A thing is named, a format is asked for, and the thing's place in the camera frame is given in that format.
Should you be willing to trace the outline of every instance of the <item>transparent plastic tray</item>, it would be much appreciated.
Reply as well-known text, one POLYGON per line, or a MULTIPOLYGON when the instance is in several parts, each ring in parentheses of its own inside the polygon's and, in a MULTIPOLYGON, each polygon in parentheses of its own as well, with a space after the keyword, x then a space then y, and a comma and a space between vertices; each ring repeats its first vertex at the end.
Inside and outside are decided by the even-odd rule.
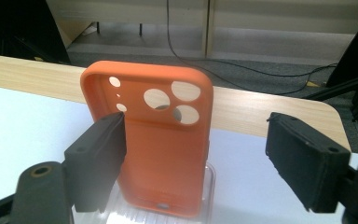
POLYGON ((110 194, 109 203, 103 213, 77 213, 75 208, 75 224, 203 224, 210 223, 213 207, 215 172, 211 164, 205 167, 205 177, 202 193, 202 208, 198 216, 192 218, 174 217, 134 207, 123 198, 118 184, 115 184, 110 194))

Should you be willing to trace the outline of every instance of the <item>orange phone case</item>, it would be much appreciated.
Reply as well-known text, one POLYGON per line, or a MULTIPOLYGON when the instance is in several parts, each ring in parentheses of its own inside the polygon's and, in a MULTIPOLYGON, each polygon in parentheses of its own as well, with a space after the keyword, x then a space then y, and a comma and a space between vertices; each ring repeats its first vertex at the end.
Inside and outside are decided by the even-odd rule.
POLYGON ((81 87, 94 120, 125 114, 128 152, 117 181, 127 202, 196 216, 209 149, 210 79, 187 67, 97 62, 82 74, 81 87))

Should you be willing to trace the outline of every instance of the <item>gray carpet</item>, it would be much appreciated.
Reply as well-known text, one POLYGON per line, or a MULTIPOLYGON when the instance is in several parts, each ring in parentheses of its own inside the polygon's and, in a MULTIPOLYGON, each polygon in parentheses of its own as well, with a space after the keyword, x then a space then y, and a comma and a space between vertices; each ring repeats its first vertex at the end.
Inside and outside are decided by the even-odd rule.
MULTIPOLYGON (((155 63, 155 64, 170 64, 170 65, 186 65, 175 57, 166 56, 145 56, 145 55, 115 55, 115 54, 100 54, 100 53, 78 53, 68 52, 72 61, 72 65, 87 67, 94 62, 101 60, 112 60, 120 62, 134 62, 134 63, 155 63)), ((265 92, 270 94, 280 94, 288 97, 301 98, 309 94, 321 91, 324 89, 323 84, 328 80, 334 68, 327 68, 320 72, 314 73, 310 76, 310 81, 321 85, 321 87, 305 87, 301 89, 307 81, 307 76, 296 77, 299 74, 305 74, 318 66, 303 65, 303 64, 288 64, 288 63, 261 63, 248 61, 228 61, 224 62, 235 63, 246 66, 265 73, 293 75, 292 77, 271 77, 266 76, 248 69, 238 66, 233 66, 226 63, 210 62, 210 61, 189 61, 189 63, 196 66, 206 68, 203 70, 207 74, 215 86, 226 87, 232 89, 240 89, 247 91, 265 92)), ((338 97, 334 97, 325 101, 334 107, 341 116, 345 132, 348 136, 351 149, 358 153, 358 132, 352 122, 351 115, 351 98, 353 92, 349 92, 338 97)))

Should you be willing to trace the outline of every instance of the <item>wire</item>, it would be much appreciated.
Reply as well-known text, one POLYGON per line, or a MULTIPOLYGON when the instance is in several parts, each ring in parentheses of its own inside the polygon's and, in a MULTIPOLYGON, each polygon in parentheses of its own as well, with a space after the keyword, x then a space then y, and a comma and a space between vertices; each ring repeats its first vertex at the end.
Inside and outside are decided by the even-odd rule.
POLYGON ((241 90, 245 90, 245 91, 253 91, 253 90, 250 90, 249 88, 246 88, 242 85, 238 85, 236 83, 234 83, 233 81, 230 81, 218 74, 216 74, 215 72, 211 71, 210 69, 207 69, 205 67, 202 67, 200 65, 197 65, 197 64, 194 64, 194 63, 191 63, 191 62, 213 62, 213 63, 224 63, 224 64, 229 64, 229 65, 232 65, 232 66, 236 66, 236 67, 239 67, 239 68, 243 68, 243 69, 246 69, 246 70, 249 70, 249 71, 252 71, 252 72, 256 72, 256 73, 259 73, 261 75, 265 75, 265 76, 269 76, 269 77, 307 77, 305 83, 303 85, 301 85, 300 88, 294 90, 294 91, 286 91, 286 92, 278 92, 278 93, 273 93, 273 94, 277 94, 277 95, 286 95, 286 94, 290 94, 290 93, 295 93, 295 92, 298 92, 298 91, 302 91, 303 89, 305 89, 307 87, 307 83, 310 81, 310 75, 316 73, 316 72, 319 72, 319 71, 322 71, 324 69, 327 69, 327 68, 330 68, 330 67, 336 67, 337 64, 336 63, 331 63, 327 66, 322 66, 322 67, 318 67, 318 68, 315 68, 313 69, 312 71, 310 72, 307 72, 307 73, 304 73, 304 74, 297 74, 297 75, 279 75, 279 74, 271 74, 271 73, 267 73, 267 72, 263 72, 263 71, 259 71, 259 70, 256 70, 254 68, 250 68, 250 67, 247 67, 247 66, 243 66, 243 65, 240 65, 240 64, 237 64, 237 63, 231 63, 231 62, 225 62, 225 61, 221 61, 221 60, 215 60, 215 59, 186 59, 186 58, 183 58, 181 56, 179 56, 175 50, 173 49, 172 47, 172 41, 171 41, 171 34, 170 34, 170 0, 167 0, 167 39, 168 39, 168 45, 170 47, 170 51, 171 53, 182 63, 184 64, 187 64, 191 67, 196 67, 196 68, 199 68, 201 70, 204 70, 212 75, 214 75, 215 77, 225 81, 226 83, 229 83, 237 88, 240 88, 241 90))

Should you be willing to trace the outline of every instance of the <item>black cable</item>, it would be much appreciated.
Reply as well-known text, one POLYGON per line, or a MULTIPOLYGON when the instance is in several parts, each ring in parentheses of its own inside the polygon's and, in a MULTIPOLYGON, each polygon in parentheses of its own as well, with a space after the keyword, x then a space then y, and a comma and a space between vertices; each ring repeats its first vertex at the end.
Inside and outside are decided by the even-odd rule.
POLYGON ((319 71, 322 71, 326 68, 330 68, 330 67, 335 67, 337 64, 336 63, 332 63, 332 64, 329 64, 327 66, 322 66, 322 67, 318 67, 318 68, 315 68, 313 69, 312 71, 308 72, 308 73, 304 73, 304 74, 298 74, 298 75, 278 75, 278 74, 271 74, 271 73, 267 73, 267 72, 263 72, 263 71, 259 71, 259 70, 256 70, 254 68, 250 68, 250 67, 247 67, 247 66, 243 66, 243 65, 240 65, 240 64, 236 64, 236 63, 231 63, 231 62, 225 62, 225 61, 221 61, 221 60, 214 60, 214 59, 185 59, 181 56, 179 56, 178 54, 176 54, 176 52, 174 51, 173 47, 172 47, 172 42, 171 42, 171 34, 170 34, 170 1, 167 0, 167 39, 168 39, 168 45, 170 47, 170 51, 171 53, 182 63, 184 64, 187 64, 191 67, 196 67, 196 68, 199 68, 201 70, 204 70, 212 75, 214 75, 215 77, 218 77, 219 79, 225 81, 226 83, 229 83, 237 88, 240 88, 241 90, 245 90, 245 91, 253 91, 253 90, 250 90, 246 87, 243 87, 241 85, 238 85, 226 78, 223 78, 221 76, 219 76, 218 74, 216 74, 215 72, 205 68, 205 67, 202 67, 200 65, 197 65, 197 64, 194 64, 194 63, 190 63, 190 62, 201 62, 201 61, 205 61, 205 62, 214 62, 214 63, 225 63, 225 64, 229 64, 229 65, 232 65, 232 66, 237 66, 237 67, 240 67, 240 68, 243 68, 243 69, 246 69, 246 70, 249 70, 249 71, 252 71, 252 72, 256 72, 256 73, 259 73, 261 75, 265 75, 265 76, 270 76, 270 77, 304 77, 304 76, 307 76, 307 79, 306 79, 306 82, 300 87, 298 88, 297 90, 294 90, 294 91, 286 91, 286 92, 278 92, 278 93, 274 93, 274 94, 277 94, 277 95, 285 95, 285 94, 290 94, 290 93, 295 93, 295 92, 298 92, 298 91, 302 91, 305 87, 307 87, 307 83, 310 81, 310 75, 316 73, 316 72, 319 72, 319 71))

